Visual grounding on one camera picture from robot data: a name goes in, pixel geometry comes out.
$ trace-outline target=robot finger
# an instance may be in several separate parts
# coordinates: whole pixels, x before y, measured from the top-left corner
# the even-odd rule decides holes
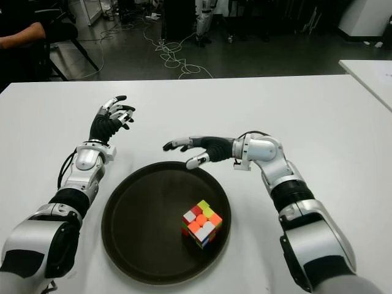
[[[117,119],[121,122],[121,124],[125,124],[127,121],[130,121],[131,123],[134,121],[132,119],[132,114],[134,112],[132,110],[127,110],[123,113],[121,113],[121,115],[119,117],[117,117]]]
[[[120,111],[120,110],[132,110],[132,111],[135,111],[136,109],[134,107],[132,107],[132,106],[116,104],[116,105],[113,105],[112,107],[110,107],[109,115],[112,115],[112,114],[114,114],[114,113],[116,113],[117,111]]]
[[[98,115],[107,115],[109,109],[113,106],[113,104],[119,101],[124,101],[126,99],[127,96],[116,96],[114,98],[107,100],[106,103],[99,108]]]
[[[187,138],[175,139],[173,141],[168,142],[164,146],[164,151],[174,150],[177,147],[183,146],[181,148],[181,151],[185,152],[193,147],[199,147],[199,146],[195,146],[194,144],[195,141],[197,142],[198,140],[200,141],[200,137],[187,137]]]
[[[203,152],[200,155],[189,159],[186,162],[186,168],[188,170],[193,170],[194,168],[199,167],[201,164],[204,164],[205,162],[209,162],[209,155],[207,152]]]

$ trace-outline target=white table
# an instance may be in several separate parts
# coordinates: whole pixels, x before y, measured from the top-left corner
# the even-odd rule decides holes
[[[340,60],[339,64],[392,111],[392,61]]]
[[[120,94],[136,107],[135,123],[111,140],[118,155],[85,218],[75,267],[57,280],[58,294],[304,293],[285,264],[277,212],[258,168],[234,171],[232,160],[203,166],[225,189],[233,216],[225,252],[201,276],[176,286],[140,284],[116,269],[102,245],[105,203],[125,177],[200,152],[164,153],[164,143],[254,129],[281,140],[351,241],[358,273],[392,293],[392,116],[349,75],[12,84],[0,95],[0,244],[52,198],[63,160],[87,139],[99,105]]]

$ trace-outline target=black chair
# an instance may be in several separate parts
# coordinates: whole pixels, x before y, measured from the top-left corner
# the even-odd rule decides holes
[[[30,3],[46,33],[45,55],[50,71],[53,69],[57,73],[57,77],[60,77],[63,81],[68,80],[50,59],[50,44],[68,40],[78,48],[93,68],[99,70],[94,61],[89,57],[87,51],[77,40],[78,29],[74,26],[76,18],[69,10],[68,0],[34,0],[30,1]],[[72,23],[63,23],[62,21],[66,18]]]

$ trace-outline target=robotic hand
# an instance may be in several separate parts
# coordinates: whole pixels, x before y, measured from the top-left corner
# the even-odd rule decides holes
[[[188,169],[205,162],[235,158],[234,168],[250,170],[254,162],[279,213],[284,231],[281,246],[294,281],[311,293],[381,294],[369,281],[356,276],[353,249],[322,203],[316,200],[295,166],[286,160],[282,144],[261,132],[234,138],[189,137],[167,143],[164,151],[206,151],[186,162]]]
[[[129,129],[127,122],[133,122],[135,109],[115,104],[126,98],[112,98],[99,108],[89,141],[68,157],[65,170],[66,162],[61,168],[56,195],[8,237],[1,255],[0,294],[54,291],[53,279],[63,277],[73,267],[83,218],[98,193],[105,164],[116,155],[116,148],[108,141],[121,127]],[[61,185],[69,166],[70,175]]]

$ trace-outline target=black cable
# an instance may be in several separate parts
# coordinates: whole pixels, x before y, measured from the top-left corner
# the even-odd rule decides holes
[[[67,159],[66,159],[66,160],[64,161],[64,163],[62,164],[62,166],[61,166],[61,168],[60,168],[59,176],[58,176],[58,178],[57,178],[57,189],[60,189],[62,177],[66,174],[66,171],[68,170],[69,166],[71,165],[71,163],[72,163],[72,161],[73,161],[74,156],[75,156],[76,153],[77,153],[77,152],[76,152],[76,149],[75,149],[71,154],[69,154],[69,156],[67,157]]]
[[[238,139],[242,138],[243,136],[246,136],[247,134],[260,134],[263,136],[269,136],[267,133],[263,133],[259,130],[250,130],[249,132],[243,133],[241,136],[238,137]],[[237,161],[237,158],[234,158],[235,163],[234,164],[239,164],[239,162]]]
[[[239,136],[238,139],[242,138],[243,136],[245,136],[245,135],[247,135],[247,134],[260,134],[260,135],[263,135],[263,136],[269,136],[268,134],[263,133],[263,132],[261,132],[261,131],[259,131],[259,130],[250,130],[250,131],[248,131],[248,132],[242,134],[241,136]]]

